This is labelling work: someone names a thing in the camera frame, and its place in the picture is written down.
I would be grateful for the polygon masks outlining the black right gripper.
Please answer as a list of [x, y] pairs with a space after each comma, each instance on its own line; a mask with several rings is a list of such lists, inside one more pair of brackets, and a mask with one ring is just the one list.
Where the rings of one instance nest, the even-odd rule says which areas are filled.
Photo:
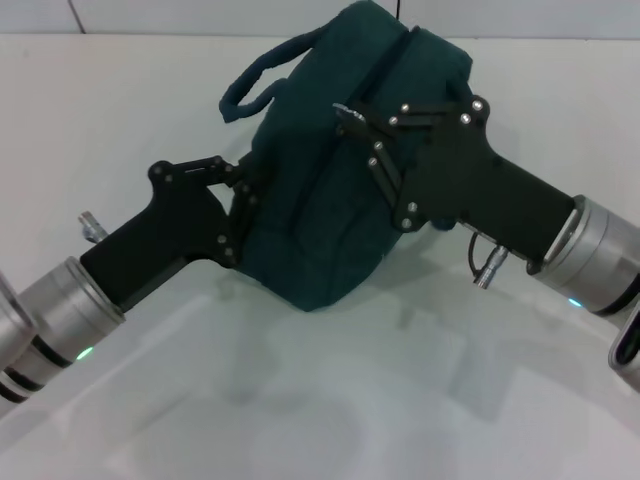
[[[397, 111], [363, 101], [334, 103], [342, 130], [368, 148], [367, 166], [403, 232], [453, 220], [520, 258], [540, 263], [573, 211], [573, 199], [499, 155], [486, 127], [491, 108], [473, 95], [461, 102], [403, 103]], [[402, 177], [392, 138], [422, 134]]]

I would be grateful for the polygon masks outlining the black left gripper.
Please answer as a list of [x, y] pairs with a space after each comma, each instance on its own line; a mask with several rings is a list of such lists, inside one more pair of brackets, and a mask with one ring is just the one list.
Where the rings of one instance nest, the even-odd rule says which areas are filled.
[[[149, 168], [147, 207], [80, 258], [112, 303], [134, 307], [194, 261], [239, 264], [260, 203], [258, 188], [240, 182], [249, 160], [229, 163], [216, 155]], [[228, 214], [209, 190], [217, 184], [235, 185]]]

